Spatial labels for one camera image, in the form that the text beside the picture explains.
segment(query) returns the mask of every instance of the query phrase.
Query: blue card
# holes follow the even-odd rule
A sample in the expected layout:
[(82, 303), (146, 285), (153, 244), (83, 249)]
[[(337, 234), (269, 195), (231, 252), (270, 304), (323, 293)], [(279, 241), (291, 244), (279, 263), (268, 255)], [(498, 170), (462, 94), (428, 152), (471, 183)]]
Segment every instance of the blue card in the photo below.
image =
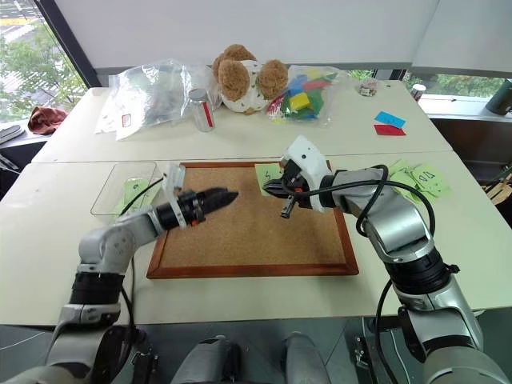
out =
[(405, 120), (402, 120), (401, 118), (397, 118), (396, 116), (393, 116), (392, 114), (388, 114), (387, 112), (380, 111), (375, 118), (378, 122), (382, 122), (384, 124), (389, 124), (390, 126), (396, 126), (397, 128), (402, 128), (403, 125), (406, 123)]

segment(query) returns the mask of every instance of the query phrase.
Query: cork board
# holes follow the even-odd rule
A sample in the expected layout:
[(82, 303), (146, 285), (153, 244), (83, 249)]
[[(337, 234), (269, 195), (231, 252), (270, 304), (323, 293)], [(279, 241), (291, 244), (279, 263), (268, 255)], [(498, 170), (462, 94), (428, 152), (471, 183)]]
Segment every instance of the cork board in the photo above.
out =
[(339, 210), (296, 206), (280, 217), (284, 199), (263, 197), (255, 162), (186, 163), (185, 188), (225, 186), (239, 192), (229, 206), (156, 243), (148, 278), (352, 275), (354, 251)]

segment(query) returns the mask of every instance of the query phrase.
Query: white wall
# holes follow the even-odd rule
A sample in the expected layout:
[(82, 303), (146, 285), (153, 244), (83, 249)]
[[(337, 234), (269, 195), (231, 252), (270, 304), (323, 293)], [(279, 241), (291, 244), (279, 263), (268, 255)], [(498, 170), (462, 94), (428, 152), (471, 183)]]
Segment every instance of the white wall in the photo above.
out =
[(441, 0), (415, 66), (512, 73), (512, 0)]
[(163, 58), (210, 64), (234, 42), (261, 60), (412, 62), (438, 0), (56, 3), (93, 67), (103, 68)]

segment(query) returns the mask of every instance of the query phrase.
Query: silver can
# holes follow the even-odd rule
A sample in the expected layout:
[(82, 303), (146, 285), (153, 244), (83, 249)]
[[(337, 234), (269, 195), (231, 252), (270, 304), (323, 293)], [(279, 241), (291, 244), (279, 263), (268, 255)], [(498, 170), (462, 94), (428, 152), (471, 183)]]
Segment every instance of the silver can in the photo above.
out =
[(413, 97), (414, 100), (419, 101), (419, 99), (422, 98), (425, 91), (426, 86), (424, 86), (423, 84), (414, 84), (413, 89), (410, 92), (410, 95)]
[(203, 88), (197, 88), (189, 92), (190, 110), (194, 116), (195, 125), (201, 132), (210, 132), (215, 128), (214, 115), (208, 94)]

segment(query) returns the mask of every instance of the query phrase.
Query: clear plastic container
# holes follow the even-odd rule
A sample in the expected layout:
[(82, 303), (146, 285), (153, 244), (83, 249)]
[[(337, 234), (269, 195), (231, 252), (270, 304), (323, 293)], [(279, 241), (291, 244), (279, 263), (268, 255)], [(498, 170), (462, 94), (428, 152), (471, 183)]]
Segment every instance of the clear plastic container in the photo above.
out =
[[(119, 162), (115, 164), (90, 209), (91, 214), (105, 222), (115, 220), (127, 203), (124, 201), (126, 200), (126, 182), (140, 181), (142, 190), (144, 186), (157, 181), (161, 176), (162, 173), (155, 162)], [(160, 188), (158, 185), (152, 189), (160, 190)], [(137, 200), (134, 210), (150, 205), (152, 201), (156, 200), (156, 196), (148, 191)]]

